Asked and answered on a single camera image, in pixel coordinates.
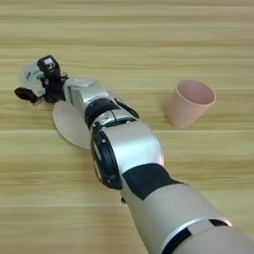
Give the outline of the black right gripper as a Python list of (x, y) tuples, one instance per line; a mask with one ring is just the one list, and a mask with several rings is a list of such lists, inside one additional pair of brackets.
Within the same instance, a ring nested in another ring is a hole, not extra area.
[(18, 87), (14, 90), (17, 97), (22, 100), (31, 102), (33, 105), (40, 104), (46, 101), (48, 103), (57, 103), (60, 100), (65, 100), (64, 84), (68, 80), (68, 75), (65, 73), (61, 76), (46, 76), (41, 78), (45, 96), (37, 96), (31, 89)]

